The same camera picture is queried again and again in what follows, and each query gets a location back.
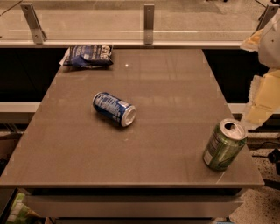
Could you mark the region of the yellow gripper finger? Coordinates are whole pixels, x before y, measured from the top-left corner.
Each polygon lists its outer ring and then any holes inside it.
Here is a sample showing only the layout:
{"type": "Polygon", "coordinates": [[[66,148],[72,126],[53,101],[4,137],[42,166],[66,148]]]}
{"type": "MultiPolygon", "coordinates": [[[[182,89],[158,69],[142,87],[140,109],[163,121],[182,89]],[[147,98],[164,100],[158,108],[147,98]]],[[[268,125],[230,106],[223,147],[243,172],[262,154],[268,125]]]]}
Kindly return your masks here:
{"type": "Polygon", "coordinates": [[[263,29],[254,32],[250,37],[242,41],[240,48],[248,52],[257,52],[262,34],[263,29]]]}
{"type": "Polygon", "coordinates": [[[261,127],[280,108],[280,70],[269,71],[263,77],[255,75],[250,84],[248,103],[241,123],[247,130],[261,127]]]}

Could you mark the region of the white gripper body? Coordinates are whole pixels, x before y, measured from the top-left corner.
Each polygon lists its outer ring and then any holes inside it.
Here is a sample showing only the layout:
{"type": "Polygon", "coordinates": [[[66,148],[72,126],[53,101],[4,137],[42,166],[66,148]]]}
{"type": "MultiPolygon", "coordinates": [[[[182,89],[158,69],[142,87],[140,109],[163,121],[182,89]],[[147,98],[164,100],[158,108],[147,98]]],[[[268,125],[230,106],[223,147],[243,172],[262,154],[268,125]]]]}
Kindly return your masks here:
{"type": "Polygon", "coordinates": [[[280,69],[280,14],[264,26],[260,38],[258,59],[271,69],[280,69]]]}

